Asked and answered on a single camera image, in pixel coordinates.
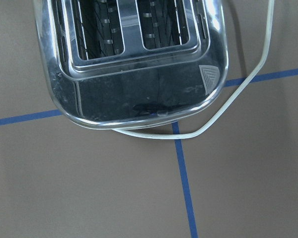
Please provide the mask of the chrome and cream toaster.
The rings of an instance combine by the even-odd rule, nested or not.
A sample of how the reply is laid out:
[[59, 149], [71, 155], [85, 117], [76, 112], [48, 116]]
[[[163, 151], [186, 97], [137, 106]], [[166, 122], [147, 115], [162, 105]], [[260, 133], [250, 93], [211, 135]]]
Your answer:
[[90, 129], [165, 125], [208, 107], [225, 85], [220, 0], [35, 0], [50, 97]]

